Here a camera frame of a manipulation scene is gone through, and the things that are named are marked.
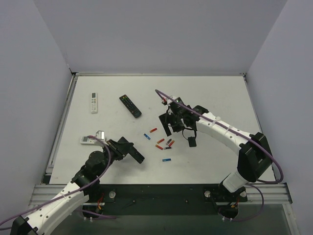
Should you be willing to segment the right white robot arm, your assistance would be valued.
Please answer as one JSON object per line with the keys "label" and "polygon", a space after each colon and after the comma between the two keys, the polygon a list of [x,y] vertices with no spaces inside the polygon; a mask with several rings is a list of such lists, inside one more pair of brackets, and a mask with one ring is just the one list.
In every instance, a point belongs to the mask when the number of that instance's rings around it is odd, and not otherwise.
{"label": "right white robot arm", "polygon": [[201,132],[223,143],[238,155],[236,170],[221,182],[222,188],[236,192],[247,183],[259,180],[272,165],[267,138],[262,133],[251,134],[240,131],[223,122],[200,105],[185,106],[181,98],[162,99],[167,111],[159,116],[166,135],[173,132],[192,131],[188,137],[190,147],[196,146],[197,133]]}

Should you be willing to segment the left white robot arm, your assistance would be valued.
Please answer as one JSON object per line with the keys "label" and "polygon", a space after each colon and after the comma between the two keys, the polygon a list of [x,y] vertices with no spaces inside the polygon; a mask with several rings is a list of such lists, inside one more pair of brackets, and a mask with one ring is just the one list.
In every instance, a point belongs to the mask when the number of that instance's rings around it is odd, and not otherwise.
{"label": "left white robot arm", "polygon": [[12,223],[12,235],[49,235],[75,209],[87,201],[100,198],[100,178],[115,161],[124,159],[128,154],[139,164],[144,157],[134,147],[134,143],[121,137],[119,141],[107,142],[88,136],[102,147],[101,151],[90,153],[85,164],[69,183],[50,201],[35,208],[25,218],[17,216]]}

